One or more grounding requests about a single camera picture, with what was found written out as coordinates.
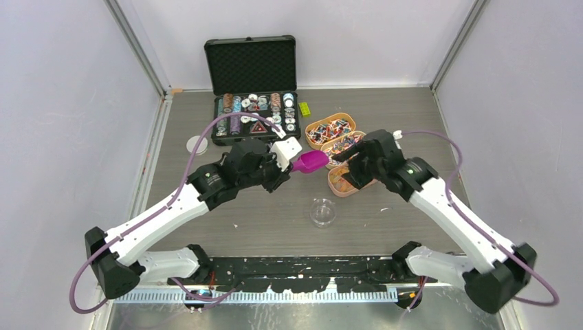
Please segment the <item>white panel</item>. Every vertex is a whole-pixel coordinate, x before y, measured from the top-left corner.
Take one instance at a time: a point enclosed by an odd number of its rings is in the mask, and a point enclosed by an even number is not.
[[[562,298],[525,329],[579,329],[583,289],[583,3],[490,1],[438,90],[476,214],[538,253]],[[520,296],[550,300],[533,281]]]
[[[428,85],[473,1],[123,0],[173,87],[211,87],[208,39],[292,34],[298,85]]]
[[[160,101],[103,1],[2,1],[0,63],[1,328],[82,329],[83,234],[127,220]]]

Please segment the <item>gray table surface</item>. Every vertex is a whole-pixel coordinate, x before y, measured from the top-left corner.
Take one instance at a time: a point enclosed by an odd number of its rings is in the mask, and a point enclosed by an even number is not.
[[[189,157],[186,141],[199,135],[212,120],[215,96],[211,92],[175,95],[148,198],[148,206],[176,189]],[[445,133],[441,116],[428,88],[308,89],[299,90],[300,102],[308,102],[311,122],[346,112],[364,132],[376,129],[427,129]],[[305,137],[300,143],[310,150]],[[443,177],[454,168],[447,142],[430,135],[401,140],[406,157],[422,157]],[[229,147],[210,143],[195,158],[196,167],[215,162]],[[211,256],[309,256],[391,254],[408,241],[447,252],[459,247],[424,213],[375,184],[350,197],[336,197],[327,184],[328,170],[310,175],[293,173],[274,193],[250,188],[204,217],[194,219],[158,242],[152,250],[175,250],[200,244]],[[459,181],[453,191],[462,201]],[[337,217],[328,228],[317,228],[309,218],[314,199],[335,203]]]

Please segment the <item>open case lid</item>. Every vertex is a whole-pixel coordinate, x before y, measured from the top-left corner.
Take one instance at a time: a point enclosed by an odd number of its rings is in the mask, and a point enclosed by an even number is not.
[[[293,36],[212,39],[204,50],[215,95],[298,88]]]

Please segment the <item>pink scoop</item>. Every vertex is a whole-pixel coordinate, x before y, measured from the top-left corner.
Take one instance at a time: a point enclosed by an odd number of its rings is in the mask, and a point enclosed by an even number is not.
[[[294,162],[292,172],[300,171],[304,174],[312,173],[315,170],[325,167],[329,162],[328,156],[320,150],[312,150],[300,155]]]

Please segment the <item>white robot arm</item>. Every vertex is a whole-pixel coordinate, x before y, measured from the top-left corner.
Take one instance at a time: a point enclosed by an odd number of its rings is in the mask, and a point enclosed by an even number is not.
[[[500,249],[513,252],[530,268],[536,252],[526,243],[514,245],[451,194],[455,206],[497,243],[492,245],[450,205],[446,183],[437,171],[421,158],[405,159],[393,134],[385,130],[369,133],[334,159],[348,162],[349,173],[343,178],[350,184],[360,189],[373,179],[382,182],[389,191],[426,213],[466,254],[452,256],[409,242],[393,254],[406,274],[435,278],[464,289],[489,313],[496,313],[530,281],[531,275]]]
[[[140,281],[207,277],[210,261],[198,245],[171,252],[147,250],[185,222],[234,199],[241,189],[262,185],[272,192],[289,179],[293,167],[291,160],[300,151],[301,146],[293,137],[275,142],[271,149],[259,140],[244,140],[237,142],[217,163],[199,167],[188,177],[171,208],[113,244],[91,264],[105,296],[120,297]],[[409,242],[392,255],[401,272],[409,276],[428,276],[464,289],[480,308],[490,313],[497,312],[529,282],[530,275],[486,241],[449,205],[444,195],[445,182],[437,172],[420,158],[405,159],[389,132],[379,130],[367,134],[355,146],[336,155],[335,160],[347,161],[349,172],[344,178],[353,186],[363,188],[373,179],[382,182],[391,192],[425,212],[466,253],[453,256]],[[106,232],[99,228],[88,231],[85,235],[87,255],[167,205],[175,193],[116,228]],[[453,199],[500,246],[514,251],[530,267],[534,266],[536,253],[526,243],[516,247],[456,197]]]
[[[210,261],[198,245],[169,252],[147,250],[187,221],[234,199],[239,190],[261,185],[273,192],[289,179],[293,168],[291,160],[301,150],[302,146],[294,137],[277,141],[271,147],[260,140],[243,140],[237,142],[230,153],[224,153],[218,162],[200,166],[188,176],[170,208],[124,236],[91,263],[106,298],[121,297],[140,281],[165,281],[169,277],[205,278]],[[175,193],[118,227],[106,232],[92,228],[85,234],[87,257],[168,205]]]

